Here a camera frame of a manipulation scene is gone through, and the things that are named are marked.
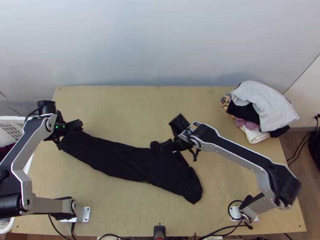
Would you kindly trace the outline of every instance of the laundry basket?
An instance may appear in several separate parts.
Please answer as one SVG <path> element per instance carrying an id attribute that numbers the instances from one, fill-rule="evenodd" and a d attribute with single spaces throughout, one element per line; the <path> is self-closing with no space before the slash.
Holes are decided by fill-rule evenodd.
<path id="1" fill-rule="evenodd" d="M 17 142 L 23 135 L 25 117 L 0 116 L 0 147 Z M 24 167 L 24 172 L 28 173 L 32 156 Z M 12 229 L 14 218 L 0 219 L 0 234 L 5 234 Z"/>

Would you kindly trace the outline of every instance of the black cable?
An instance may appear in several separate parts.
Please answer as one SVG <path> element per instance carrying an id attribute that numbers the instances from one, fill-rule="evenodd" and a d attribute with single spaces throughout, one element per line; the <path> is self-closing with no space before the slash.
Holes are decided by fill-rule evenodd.
<path id="1" fill-rule="evenodd" d="M 76 237 L 74 236 L 74 226 L 76 225 L 75 222 L 72 223 L 71 225 L 71 236 L 73 238 L 73 240 L 77 240 Z"/>
<path id="2" fill-rule="evenodd" d="M 288 162 L 289 160 L 291 160 L 291 159 L 294 158 L 294 156 L 296 155 L 297 151 L 299 150 L 299 147 L 301 146 L 301 144 L 303 143 L 303 141 L 306 139 L 306 137 L 307 137 L 309 134 L 312 134 L 312 133 L 314 133 L 314 132 L 317 130 L 318 124 L 319 124 L 318 116 L 315 116 L 314 118 L 315 118 L 316 121 L 317 121 L 317 126 L 315 127 L 315 129 L 314 129 L 312 132 L 309 132 L 309 133 L 307 133 L 307 134 L 304 136 L 304 138 L 302 139 L 302 141 L 300 142 L 300 144 L 299 144 L 298 147 L 296 148 L 296 151 L 294 152 L 293 156 L 292 156 L 291 158 L 289 158 L 289 159 L 287 160 L 287 162 Z"/>
<path id="3" fill-rule="evenodd" d="M 306 142 L 302 145 L 302 147 L 300 148 L 299 154 L 297 155 L 297 157 L 296 157 L 291 163 L 288 164 L 288 166 L 290 166 L 292 163 L 294 163 L 295 160 L 297 160 L 297 159 L 299 158 L 300 153 L 301 153 L 304 145 L 307 144 L 307 143 L 308 143 L 308 141 L 306 141 Z"/>
<path id="4" fill-rule="evenodd" d="M 284 233 L 290 240 L 293 240 L 288 234 Z"/>
<path id="5" fill-rule="evenodd" d="M 218 229 L 218 230 L 216 230 L 216 231 L 214 231 L 214 232 L 212 232 L 212 233 L 209 233 L 208 235 L 202 236 L 201 238 L 199 238 L 199 240 L 203 240 L 203 239 L 205 239 L 205 238 L 207 238 L 207 237 L 211 237 L 211 236 L 215 236 L 215 237 L 225 237 L 225 236 L 227 236 L 227 235 L 229 235 L 229 234 L 232 234 L 238 227 L 247 227 L 247 228 L 249 228 L 250 230 L 252 230 L 253 227 L 250 226 L 250 225 L 248 225 L 248 224 L 246 224 L 246 223 L 245 223 L 245 225 L 241 225 L 241 223 L 243 222 L 243 220 L 244 220 L 244 218 L 242 218 L 242 219 L 240 220 L 240 222 L 238 223 L 238 225 L 220 228 L 220 229 Z M 234 228 L 234 229 L 233 229 L 232 231 L 226 233 L 226 234 L 215 234 L 215 233 L 217 233 L 217 232 L 220 232 L 220 231 L 225 230 L 225 229 L 228 229 L 228 228 Z"/>
<path id="6" fill-rule="evenodd" d="M 104 235 L 103 235 L 101 238 L 99 238 L 98 240 L 103 239 L 105 236 L 113 236 L 113 237 L 119 238 L 119 236 L 117 236 L 117 235 L 115 235 L 115 234 L 107 233 L 107 234 L 104 234 Z"/>
<path id="7" fill-rule="evenodd" d="M 37 107 L 35 110 L 33 110 L 31 113 L 29 113 L 26 118 L 24 119 L 24 124 L 26 124 L 28 117 L 30 117 L 32 114 L 34 114 L 36 111 L 38 111 L 41 107 Z"/>
<path id="8" fill-rule="evenodd" d="M 50 220 L 50 222 L 51 222 L 51 225 L 53 226 L 53 228 L 55 229 L 55 231 L 56 231 L 60 236 L 62 236 L 64 239 L 71 240 L 70 238 L 67 238 L 66 236 L 64 236 L 61 232 L 59 232 L 59 231 L 56 229 L 56 227 L 55 227 L 55 225 L 53 224 L 53 221 L 52 221 L 52 219 L 51 219 L 51 217 L 50 217 L 49 214 L 48 214 L 48 217 L 49 217 L 49 220 Z"/>
<path id="9" fill-rule="evenodd" d="M 241 202 L 241 203 L 243 203 L 243 201 L 241 201 L 241 200 L 234 200 L 234 201 L 232 201 L 232 202 L 228 205 L 228 214 L 229 214 L 229 216 L 231 217 L 231 219 L 234 219 L 234 220 L 241 220 L 243 217 L 240 217 L 240 218 L 234 218 L 233 216 L 231 216 L 231 213 L 230 213 L 230 207 L 231 207 L 231 205 L 232 205 L 233 203 L 235 203 L 235 202 Z"/>

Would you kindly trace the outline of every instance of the white wall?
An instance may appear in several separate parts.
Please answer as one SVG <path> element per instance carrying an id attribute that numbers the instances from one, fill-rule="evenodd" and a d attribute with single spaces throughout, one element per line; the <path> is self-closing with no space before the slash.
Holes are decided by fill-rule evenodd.
<path id="1" fill-rule="evenodd" d="M 290 124 L 290 127 L 316 126 L 314 116 L 320 113 L 319 56 L 284 95 L 294 103 L 293 107 L 300 117 L 298 121 Z"/>
<path id="2" fill-rule="evenodd" d="M 57 85 L 238 85 L 280 92 L 320 50 L 315 0 L 1 0 L 9 100 Z"/>

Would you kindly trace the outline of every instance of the white cloth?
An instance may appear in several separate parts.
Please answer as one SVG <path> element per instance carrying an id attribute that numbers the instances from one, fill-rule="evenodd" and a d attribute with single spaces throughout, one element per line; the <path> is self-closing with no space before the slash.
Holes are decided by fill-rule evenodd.
<path id="1" fill-rule="evenodd" d="M 258 129 L 249 130 L 244 125 L 239 127 L 247 136 L 249 143 L 255 144 L 270 137 L 268 132 L 260 132 Z"/>
<path id="2" fill-rule="evenodd" d="M 278 91 L 262 83 L 246 81 L 231 92 L 237 106 L 253 103 L 262 132 L 274 131 L 299 119 L 291 103 Z"/>

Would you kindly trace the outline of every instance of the wooden table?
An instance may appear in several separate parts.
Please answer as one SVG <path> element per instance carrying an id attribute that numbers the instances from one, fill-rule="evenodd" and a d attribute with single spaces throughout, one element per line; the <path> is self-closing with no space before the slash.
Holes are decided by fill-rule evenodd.
<path id="1" fill-rule="evenodd" d="M 56 101 L 65 121 L 79 118 L 84 131 L 99 138 L 136 147 L 172 137 L 168 122 L 182 113 L 189 122 L 199 121 L 216 128 L 225 138 L 266 155 L 274 162 L 286 163 L 280 141 L 269 138 L 249 144 L 234 119 L 220 106 L 220 99 L 233 87 L 161 86 L 64 86 L 58 87 Z M 182 196 L 161 188 L 107 176 L 93 170 L 52 142 L 41 142 L 35 151 L 29 176 L 37 196 L 72 196 L 91 207 L 90 221 L 77 223 L 79 236 L 152 236 L 153 227 L 166 226 L 168 236 L 205 235 L 234 225 L 227 214 L 228 204 L 256 195 L 255 174 L 213 152 L 201 152 L 197 162 L 188 151 L 184 157 L 203 187 L 195 205 Z M 55 222 L 70 235 L 69 223 Z M 239 228 L 234 234 L 267 234 L 306 231 L 298 200 L 290 210 L 272 209 L 259 215 L 254 229 Z M 13 232 L 56 234 L 46 215 L 16 218 Z"/>

